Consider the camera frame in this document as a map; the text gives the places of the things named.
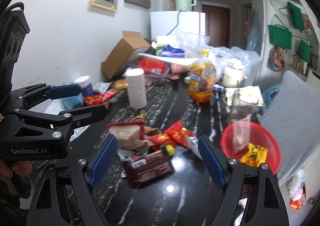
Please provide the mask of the left hand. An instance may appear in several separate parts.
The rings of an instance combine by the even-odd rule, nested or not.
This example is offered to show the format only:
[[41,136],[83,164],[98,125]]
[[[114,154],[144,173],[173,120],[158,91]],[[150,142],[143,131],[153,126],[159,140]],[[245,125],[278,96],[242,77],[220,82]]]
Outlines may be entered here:
[[19,161],[11,166],[8,166],[4,160],[0,162],[0,173],[3,176],[11,178],[13,173],[19,176],[29,176],[33,171],[33,167],[30,161]]

